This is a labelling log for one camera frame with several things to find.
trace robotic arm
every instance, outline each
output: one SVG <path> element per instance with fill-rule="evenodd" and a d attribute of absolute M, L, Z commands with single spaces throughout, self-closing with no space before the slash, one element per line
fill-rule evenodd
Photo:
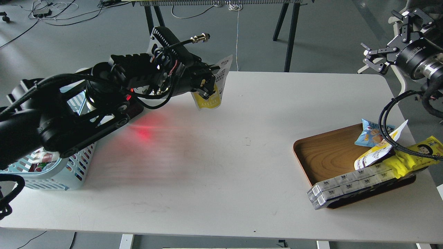
<path fill-rule="evenodd" d="M 386 128 L 386 119 L 392 107 L 401 99 L 412 95 L 420 95 L 423 107 L 433 116 L 443 118 L 443 112 L 435 109 L 430 100 L 436 100 L 443 96 L 443 49 L 425 37 L 429 31 L 437 29 L 435 21 L 419 8 L 400 14 L 392 11 L 392 14 L 402 22 L 398 35 L 381 49 L 371 49 L 364 43 L 366 58 L 363 62 L 380 74 L 386 74 L 388 66 L 396 65 L 405 75 L 412 80 L 426 78 L 427 82 L 421 87 L 423 91 L 407 91 L 386 105 L 380 114 L 379 126 L 383 138 L 394 149 L 405 153 L 443 160 L 443 156 L 426 155 L 414 152 L 401 146 L 394 141 Z"/>
<path fill-rule="evenodd" d="M 67 158 L 124 126 L 143 111 L 165 105 L 173 96 L 214 93 L 218 69 L 203 63 L 184 45 L 207 41 L 208 34 L 180 42 L 166 27 L 155 27 L 147 53 L 111 55 L 108 62 L 75 74 L 23 80 L 0 113 L 0 169 L 44 147 Z M 60 88 L 77 83 L 62 93 Z M 79 114 L 67 102 L 85 91 L 91 111 Z M 164 99 L 156 106 L 141 100 Z"/>

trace white table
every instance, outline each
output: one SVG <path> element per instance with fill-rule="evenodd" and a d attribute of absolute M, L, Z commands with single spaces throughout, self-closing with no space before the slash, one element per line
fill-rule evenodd
<path fill-rule="evenodd" d="M 25 188 L 0 226 L 442 244 L 443 203 L 427 171 L 335 210 L 306 196 L 293 143 L 377 120 L 390 98 L 376 75 L 230 72 L 218 109 L 198 111 L 184 94 L 146 111 L 98 143 L 82 189 Z M 403 120 L 395 107 L 389 123 Z M 414 143 L 407 128 L 401 142 Z"/>

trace plastic basket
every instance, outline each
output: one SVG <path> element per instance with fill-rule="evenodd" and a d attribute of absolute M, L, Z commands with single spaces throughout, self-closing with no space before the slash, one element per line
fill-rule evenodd
<path fill-rule="evenodd" d="M 85 93 L 68 101 L 71 108 L 81 114 L 88 111 Z M 2 173 L 20 175 L 25 180 L 25 186 L 37 190 L 73 190 L 80 188 L 89 169 L 95 144 L 87 146 L 69 158 L 59 158 L 50 168 L 42 172 L 28 172 L 35 153 L 31 153 L 8 166 Z"/>

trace wooden tray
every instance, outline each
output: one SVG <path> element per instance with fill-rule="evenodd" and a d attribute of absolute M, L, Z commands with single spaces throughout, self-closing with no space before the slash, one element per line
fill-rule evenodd
<path fill-rule="evenodd" d="M 370 149 L 370 147 L 354 144 L 363 130 L 362 126 L 362 124 L 355 124 L 331 132 L 303 138 L 294 143 L 294 154 L 311 186 L 320 181 L 355 171 L 354 161 Z M 392 179 L 371 191 L 363 192 L 349 198 L 339 199 L 328 205 L 328 208 L 337 208 L 354 203 L 411 184 L 415 179 L 415 175 Z"/>

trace black table leg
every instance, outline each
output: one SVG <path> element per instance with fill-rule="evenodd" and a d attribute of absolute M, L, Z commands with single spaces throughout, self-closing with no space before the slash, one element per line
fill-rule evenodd
<path fill-rule="evenodd" d="M 159 20 L 159 25 L 164 27 L 165 22 L 163 21 L 163 16 L 162 16 L 162 12 L 160 11 L 160 7 L 154 6 L 154 10 L 155 10 L 155 14 L 157 15 L 157 19 Z"/>
<path fill-rule="evenodd" d="M 294 4 L 292 10 L 291 28 L 289 30 L 288 50 L 286 51 L 286 60 L 284 62 L 284 72 L 289 72 L 291 67 L 292 50 L 294 49 L 295 31 L 299 19 L 300 3 Z"/>
<path fill-rule="evenodd" d="M 274 37 L 272 38 L 273 41 L 276 41 L 278 39 L 281 25 L 283 24 L 284 17 L 286 16 L 286 11 L 288 10 L 288 6 L 289 4 L 283 4 L 283 7 L 281 8 L 280 16 L 277 22 L 277 27 L 276 30 L 274 31 Z"/>
<path fill-rule="evenodd" d="M 154 20 L 152 19 L 151 7 L 145 6 L 144 13 L 146 14 L 146 21 L 148 22 L 149 35 L 151 35 L 152 29 L 154 28 Z"/>

